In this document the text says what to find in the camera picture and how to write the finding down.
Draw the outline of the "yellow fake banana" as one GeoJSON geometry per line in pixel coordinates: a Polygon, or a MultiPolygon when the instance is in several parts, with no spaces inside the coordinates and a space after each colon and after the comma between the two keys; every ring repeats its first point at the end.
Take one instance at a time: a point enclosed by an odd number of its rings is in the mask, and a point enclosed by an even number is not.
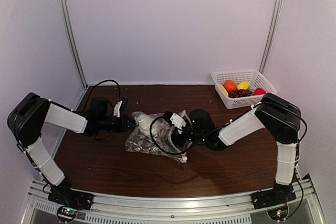
{"type": "Polygon", "coordinates": [[[221,89],[224,92],[224,94],[228,97],[229,94],[228,94],[227,90],[224,88],[224,86],[222,84],[220,84],[219,86],[221,87],[221,89]]]}

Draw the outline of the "orange fake fruit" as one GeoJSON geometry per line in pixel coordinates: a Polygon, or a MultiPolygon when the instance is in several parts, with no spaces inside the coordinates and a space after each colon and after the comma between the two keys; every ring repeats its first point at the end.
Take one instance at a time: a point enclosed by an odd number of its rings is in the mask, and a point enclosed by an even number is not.
{"type": "Polygon", "coordinates": [[[223,87],[225,88],[225,90],[228,92],[228,93],[231,93],[233,91],[235,91],[237,89],[237,84],[232,81],[232,80],[227,80],[223,87]]]}

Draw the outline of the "white fake garlic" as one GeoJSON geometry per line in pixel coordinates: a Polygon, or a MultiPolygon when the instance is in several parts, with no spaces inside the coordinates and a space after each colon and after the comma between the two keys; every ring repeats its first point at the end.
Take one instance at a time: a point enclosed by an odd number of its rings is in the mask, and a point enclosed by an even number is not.
{"type": "Polygon", "coordinates": [[[158,126],[156,123],[152,125],[152,129],[150,129],[150,126],[152,122],[154,121],[154,117],[147,115],[147,114],[141,114],[136,119],[136,132],[138,135],[144,135],[147,137],[150,137],[152,135],[157,135],[158,133],[158,126]]]}

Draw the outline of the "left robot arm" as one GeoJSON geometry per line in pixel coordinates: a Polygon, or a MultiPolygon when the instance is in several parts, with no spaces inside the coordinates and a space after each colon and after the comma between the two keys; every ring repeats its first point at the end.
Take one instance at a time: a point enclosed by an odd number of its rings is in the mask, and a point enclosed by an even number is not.
{"type": "Polygon", "coordinates": [[[128,100],[121,99],[108,114],[110,101],[96,97],[89,109],[80,113],[66,108],[50,99],[29,93],[7,118],[7,126],[14,135],[18,146],[35,168],[52,186],[54,194],[64,205],[71,205],[76,197],[66,183],[66,176],[47,151],[41,138],[41,130],[50,124],[84,136],[96,136],[101,131],[112,133],[128,132],[135,127],[135,120],[123,114],[128,100]]]}

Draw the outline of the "purple fake grapes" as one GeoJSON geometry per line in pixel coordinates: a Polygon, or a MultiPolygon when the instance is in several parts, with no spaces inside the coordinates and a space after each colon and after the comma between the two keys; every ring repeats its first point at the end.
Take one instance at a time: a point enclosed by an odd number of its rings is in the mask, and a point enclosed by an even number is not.
{"type": "Polygon", "coordinates": [[[249,97],[253,93],[250,90],[244,90],[244,89],[236,89],[228,94],[229,98],[243,98],[243,97],[249,97]]]}

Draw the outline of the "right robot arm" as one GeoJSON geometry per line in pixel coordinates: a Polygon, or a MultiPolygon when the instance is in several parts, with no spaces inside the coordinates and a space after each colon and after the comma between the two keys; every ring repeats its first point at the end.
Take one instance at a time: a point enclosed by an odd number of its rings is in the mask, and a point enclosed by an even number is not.
{"type": "Polygon", "coordinates": [[[304,123],[300,109],[279,96],[267,93],[262,100],[239,117],[216,128],[210,114],[197,109],[184,119],[176,113],[166,116],[177,134],[172,142],[183,146],[187,141],[202,143],[213,151],[222,151],[240,139],[266,129],[277,142],[277,171],[274,188],[269,192],[272,203],[279,204],[289,196],[295,166],[299,157],[300,126],[304,123]]]}

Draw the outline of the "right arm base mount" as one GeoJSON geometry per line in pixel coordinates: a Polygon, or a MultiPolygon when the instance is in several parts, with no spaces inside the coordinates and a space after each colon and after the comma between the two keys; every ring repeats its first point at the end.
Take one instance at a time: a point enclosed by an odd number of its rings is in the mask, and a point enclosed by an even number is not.
{"type": "Polygon", "coordinates": [[[264,191],[257,191],[251,194],[251,200],[254,209],[269,208],[281,204],[285,204],[288,201],[295,200],[296,194],[293,189],[268,189],[264,191]]]}

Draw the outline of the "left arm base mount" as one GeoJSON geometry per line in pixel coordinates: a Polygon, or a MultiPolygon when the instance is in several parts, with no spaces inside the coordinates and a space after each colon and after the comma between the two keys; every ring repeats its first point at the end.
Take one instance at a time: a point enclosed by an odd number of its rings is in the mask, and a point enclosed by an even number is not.
{"type": "Polygon", "coordinates": [[[70,187],[52,186],[48,200],[77,210],[90,210],[93,194],[76,191],[70,187]]]}

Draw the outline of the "clear zip top bag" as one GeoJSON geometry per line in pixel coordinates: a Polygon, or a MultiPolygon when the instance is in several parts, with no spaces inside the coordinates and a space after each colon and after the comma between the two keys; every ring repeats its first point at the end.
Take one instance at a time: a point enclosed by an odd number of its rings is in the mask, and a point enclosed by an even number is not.
{"type": "MultiPolygon", "coordinates": [[[[135,111],[132,112],[132,117],[136,121],[137,117],[141,114],[146,113],[142,111],[135,111]]],[[[177,128],[169,125],[162,118],[163,113],[154,113],[147,115],[154,117],[154,121],[152,122],[150,129],[152,129],[152,125],[156,123],[159,128],[157,135],[151,134],[150,137],[138,135],[135,127],[135,129],[132,131],[132,133],[129,135],[128,139],[125,142],[125,150],[127,152],[139,152],[144,154],[167,156],[179,163],[186,163],[187,156],[185,153],[182,153],[182,151],[188,147],[177,148],[173,145],[171,141],[171,134],[173,133],[173,130],[177,128]]]]}

